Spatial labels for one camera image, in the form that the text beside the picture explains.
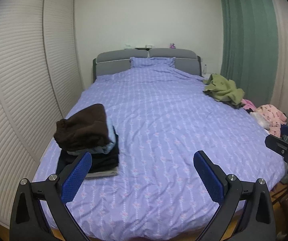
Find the green curtain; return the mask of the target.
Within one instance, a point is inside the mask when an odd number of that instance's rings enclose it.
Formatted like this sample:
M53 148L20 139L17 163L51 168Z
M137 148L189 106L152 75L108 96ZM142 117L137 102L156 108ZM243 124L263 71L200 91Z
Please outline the green curtain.
M271 101L278 67L278 26L272 0L221 0L223 58L220 74L255 105Z

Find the grey bed headboard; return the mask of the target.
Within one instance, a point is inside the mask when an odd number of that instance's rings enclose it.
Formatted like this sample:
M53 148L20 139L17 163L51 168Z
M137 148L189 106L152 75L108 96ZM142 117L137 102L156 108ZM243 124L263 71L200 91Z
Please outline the grey bed headboard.
M168 64L191 75L202 75L201 58L191 50L176 48L136 48L103 52L93 60L93 80L133 67Z

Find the brown corduroy pants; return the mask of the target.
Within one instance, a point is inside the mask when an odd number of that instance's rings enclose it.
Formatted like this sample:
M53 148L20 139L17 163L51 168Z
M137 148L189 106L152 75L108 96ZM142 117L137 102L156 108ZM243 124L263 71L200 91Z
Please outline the brown corduroy pants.
M56 123L54 139L66 151L91 149L109 143L105 108L93 104Z

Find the black folded garment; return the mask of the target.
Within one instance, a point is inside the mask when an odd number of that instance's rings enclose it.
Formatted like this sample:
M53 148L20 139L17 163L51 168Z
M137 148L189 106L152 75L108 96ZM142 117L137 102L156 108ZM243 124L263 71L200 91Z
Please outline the black folded garment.
M98 173L103 171L108 171L118 167L119 165L119 147L118 147L118 134L116 136L115 146L108 154L97 153L91 154L92 165L89 169L89 173ZM77 156L73 156L67 153L67 151L61 150L58 165L56 168L56 174L60 174L62 170L67 166L72 164Z

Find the purple floral pillow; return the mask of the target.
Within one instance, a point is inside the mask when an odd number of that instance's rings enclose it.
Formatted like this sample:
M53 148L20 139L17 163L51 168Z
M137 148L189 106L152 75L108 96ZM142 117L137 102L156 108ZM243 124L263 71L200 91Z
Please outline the purple floral pillow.
M175 58L152 57L152 58L130 58L131 68L146 68L153 66L167 66L175 68Z

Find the white louvered wardrobe door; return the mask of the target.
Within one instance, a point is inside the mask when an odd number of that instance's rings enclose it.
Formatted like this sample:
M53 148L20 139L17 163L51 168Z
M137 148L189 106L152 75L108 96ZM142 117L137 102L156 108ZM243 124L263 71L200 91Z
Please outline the white louvered wardrobe door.
M82 93L74 0L0 0L0 224Z

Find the olive green garment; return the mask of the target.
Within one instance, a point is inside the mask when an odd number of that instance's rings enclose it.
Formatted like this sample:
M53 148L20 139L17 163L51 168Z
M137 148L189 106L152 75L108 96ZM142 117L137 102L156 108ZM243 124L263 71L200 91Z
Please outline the olive green garment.
M228 80L222 75L211 74L208 80L203 80L205 85L203 93L212 97L215 101L222 102L240 108L245 92L236 86L233 80Z

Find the grey folded garment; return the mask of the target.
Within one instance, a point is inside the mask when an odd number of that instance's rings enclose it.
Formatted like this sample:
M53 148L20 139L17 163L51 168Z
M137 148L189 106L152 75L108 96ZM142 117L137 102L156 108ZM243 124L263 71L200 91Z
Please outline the grey folded garment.
M110 177L110 176L117 176L117 175L118 175L118 167L115 167L111 170L100 171L96 173L88 173L85 178L90 179L90 178Z

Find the purple floral bed sheet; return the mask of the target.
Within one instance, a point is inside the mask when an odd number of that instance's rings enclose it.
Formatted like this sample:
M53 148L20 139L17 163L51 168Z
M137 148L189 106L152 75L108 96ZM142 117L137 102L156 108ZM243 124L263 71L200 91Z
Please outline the purple floral bed sheet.
M193 165L202 150L242 181L273 188L285 173L266 131L244 110L203 92L203 80L171 67L97 78L69 114L100 103L119 136L118 174L86 179L71 214L101 240L168 240L204 227L217 209Z

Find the pink patterned garment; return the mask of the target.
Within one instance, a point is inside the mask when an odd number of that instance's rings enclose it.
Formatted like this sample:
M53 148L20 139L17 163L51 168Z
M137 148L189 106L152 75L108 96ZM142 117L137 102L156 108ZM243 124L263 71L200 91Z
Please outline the pink patterned garment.
M271 104L256 106L249 100L242 100L242 107L267 133L281 137L281 126L287 123L286 115Z

